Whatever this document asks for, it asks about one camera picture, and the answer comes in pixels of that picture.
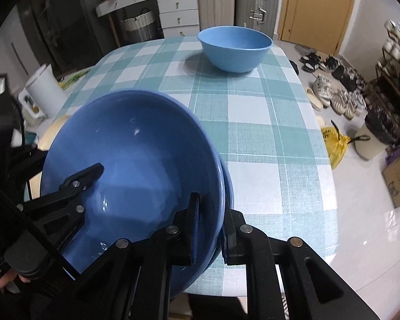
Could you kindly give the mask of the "person left hand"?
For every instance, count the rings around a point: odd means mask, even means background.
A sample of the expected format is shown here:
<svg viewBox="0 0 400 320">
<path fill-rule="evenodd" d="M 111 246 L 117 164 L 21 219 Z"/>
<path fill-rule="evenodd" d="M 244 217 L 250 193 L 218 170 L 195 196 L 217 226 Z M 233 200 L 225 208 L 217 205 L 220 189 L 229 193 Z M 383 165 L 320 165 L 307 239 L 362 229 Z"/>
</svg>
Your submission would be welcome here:
<svg viewBox="0 0 400 320">
<path fill-rule="evenodd" d="M 16 278 L 20 279 L 23 283 L 30 283 L 30 279 L 23 277 L 22 275 L 18 274 L 15 270 L 10 269 L 6 274 L 1 276 L 0 278 L 0 290 L 4 293 L 4 289 L 7 285 L 11 284 Z"/>
</svg>

